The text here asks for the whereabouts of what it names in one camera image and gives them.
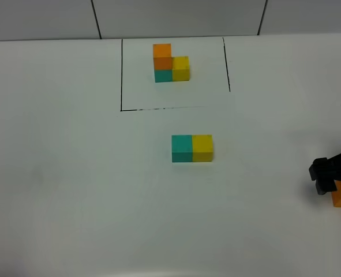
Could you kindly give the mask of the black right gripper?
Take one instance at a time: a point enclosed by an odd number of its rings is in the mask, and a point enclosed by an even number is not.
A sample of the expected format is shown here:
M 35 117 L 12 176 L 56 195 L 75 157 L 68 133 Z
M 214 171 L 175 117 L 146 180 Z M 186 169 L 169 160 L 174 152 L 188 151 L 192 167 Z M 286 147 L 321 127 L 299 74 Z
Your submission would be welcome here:
M 309 173 L 311 180 L 316 182 L 315 187 L 319 195 L 337 191 L 335 180 L 341 181 L 341 154 L 334 156 L 331 160 L 315 159 L 309 167 Z

